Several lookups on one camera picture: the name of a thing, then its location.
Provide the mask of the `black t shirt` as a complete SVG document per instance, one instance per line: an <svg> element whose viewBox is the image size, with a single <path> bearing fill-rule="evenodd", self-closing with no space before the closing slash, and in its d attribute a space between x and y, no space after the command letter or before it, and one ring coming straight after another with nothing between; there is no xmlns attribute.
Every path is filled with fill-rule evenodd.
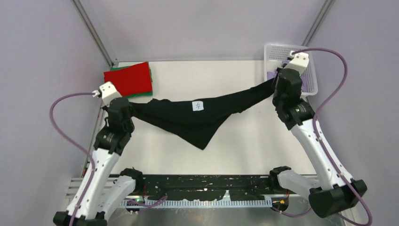
<svg viewBox="0 0 399 226"><path fill-rule="evenodd" d="M147 103L131 102L131 115L155 127L175 134L204 150L219 127L232 115L272 96L273 80L249 89L192 101L153 98Z"/></svg>

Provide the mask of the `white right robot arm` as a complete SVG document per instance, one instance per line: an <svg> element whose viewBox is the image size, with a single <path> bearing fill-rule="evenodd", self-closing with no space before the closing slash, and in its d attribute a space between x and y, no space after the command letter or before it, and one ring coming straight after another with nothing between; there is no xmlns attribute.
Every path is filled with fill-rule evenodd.
<svg viewBox="0 0 399 226"><path fill-rule="evenodd" d="M366 183L354 177L340 163L324 137L314 111L301 98L302 80L294 69L280 69L274 78L272 103L278 118L299 141L314 167L317 180L302 176L290 167L270 171L269 188L274 193L288 189L308 200L320 218L354 207L367 191Z"/></svg>

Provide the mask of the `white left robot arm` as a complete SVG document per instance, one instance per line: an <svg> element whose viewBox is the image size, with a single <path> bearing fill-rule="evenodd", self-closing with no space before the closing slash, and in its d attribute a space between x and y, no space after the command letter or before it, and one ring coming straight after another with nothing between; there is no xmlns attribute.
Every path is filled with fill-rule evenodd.
<svg viewBox="0 0 399 226"><path fill-rule="evenodd" d="M96 136L81 185L67 209L55 213L53 223L57 226L106 226L112 213L128 195L138 195L144 190L143 173L134 168L121 171L113 186L104 190L134 131L133 109L127 98L112 100L106 111L108 123Z"/></svg>

